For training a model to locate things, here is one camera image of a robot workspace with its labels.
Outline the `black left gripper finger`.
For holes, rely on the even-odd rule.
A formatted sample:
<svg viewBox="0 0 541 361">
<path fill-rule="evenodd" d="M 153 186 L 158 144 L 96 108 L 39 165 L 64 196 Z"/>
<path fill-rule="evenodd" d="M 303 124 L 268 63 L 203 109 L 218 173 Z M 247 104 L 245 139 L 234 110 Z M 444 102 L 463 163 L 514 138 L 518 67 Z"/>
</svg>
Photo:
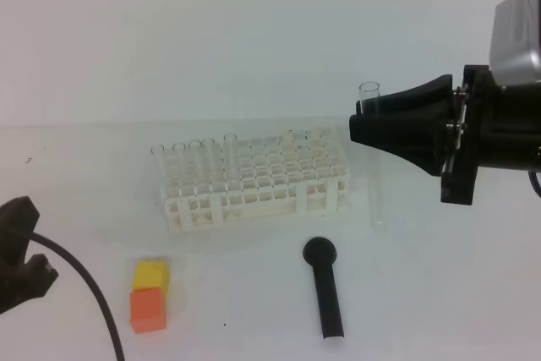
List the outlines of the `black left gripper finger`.
<svg viewBox="0 0 541 361">
<path fill-rule="evenodd" d="M 18 267 L 24 263 L 26 250 L 40 213 L 29 196 L 13 198 L 1 205 L 1 261 Z"/>
<path fill-rule="evenodd" d="M 57 278 L 58 272 L 44 254 L 34 254 L 26 263 L 16 265 L 1 259 L 1 314 L 43 298 Z"/>
</svg>

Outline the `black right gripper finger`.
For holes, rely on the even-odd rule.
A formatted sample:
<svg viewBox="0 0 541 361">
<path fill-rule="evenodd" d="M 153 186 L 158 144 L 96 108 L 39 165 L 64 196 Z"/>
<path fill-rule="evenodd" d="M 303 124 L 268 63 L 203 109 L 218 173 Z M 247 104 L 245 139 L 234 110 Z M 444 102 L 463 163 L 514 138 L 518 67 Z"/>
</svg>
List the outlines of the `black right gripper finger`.
<svg viewBox="0 0 541 361">
<path fill-rule="evenodd" d="M 447 120 L 352 115 L 350 140 L 398 156 L 432 176 L 442 173 L 449 147 Z"/>
<path fill-rule="evenodd" d="M 438 123 L 451 119 L 452 86 L 452 75 L 444 74 L 409 90 L 359 101 L 354 123 Z"/>
</svg>

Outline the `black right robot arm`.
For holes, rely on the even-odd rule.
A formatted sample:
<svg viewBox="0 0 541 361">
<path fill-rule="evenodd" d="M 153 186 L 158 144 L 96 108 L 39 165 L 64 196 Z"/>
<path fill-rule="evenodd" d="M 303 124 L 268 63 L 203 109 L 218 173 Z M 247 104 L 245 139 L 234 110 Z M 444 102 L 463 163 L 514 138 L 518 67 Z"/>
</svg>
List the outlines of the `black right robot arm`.
<svg viewBox="0 0 541 361">
<path fill-rule="evenodd" d="M 486 65 L 467 65 L 394 94 L 358 101 L 351 141 L 440 178 L 444 203 L 471 205 L 478 169 L 540 171 L 540 85 L 497 85 Z"/>
</svg>

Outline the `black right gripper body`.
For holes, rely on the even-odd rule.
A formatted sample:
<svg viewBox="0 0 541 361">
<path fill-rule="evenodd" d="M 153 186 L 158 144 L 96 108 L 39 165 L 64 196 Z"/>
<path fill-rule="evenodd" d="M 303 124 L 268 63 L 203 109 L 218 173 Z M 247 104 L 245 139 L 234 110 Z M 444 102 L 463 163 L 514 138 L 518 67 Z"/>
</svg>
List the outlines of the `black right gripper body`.
<svg viewBox="0 0 541 361">
<path fill-rule="evenodd" d="M 440 200 L 471 204 L 480 167 L 524 171 L 540 194 L 540 83 L 500 86 L 488 66 L 467 65 L 456 100 Z"/>
</svg>

